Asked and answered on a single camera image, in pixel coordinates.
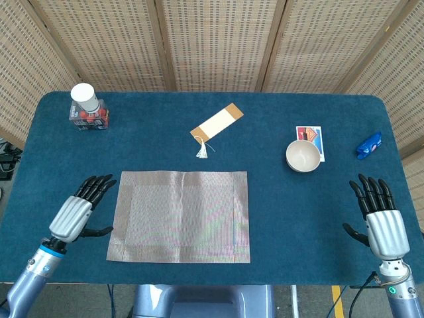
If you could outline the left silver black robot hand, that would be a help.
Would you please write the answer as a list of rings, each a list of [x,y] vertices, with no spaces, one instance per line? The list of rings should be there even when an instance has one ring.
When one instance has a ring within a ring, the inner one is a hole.
[[[69,196],[49,226],[50,244],[71,243],[80,237],[102,237],[113,227],[88,229],[87,222],[106,192],[116,184],[113,175],[90,176]]]

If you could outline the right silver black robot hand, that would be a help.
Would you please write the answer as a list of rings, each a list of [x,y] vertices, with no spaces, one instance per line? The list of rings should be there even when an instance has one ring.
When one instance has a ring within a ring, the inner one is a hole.
[[[354,240],[370,248],[380,260],[397,260],[409,251],[403,217],[396,208],[392,191],[383,179],[375,180],[359,174],[362,185],[349,181],[366,225],[366,234],[343,223],[344,231]]]

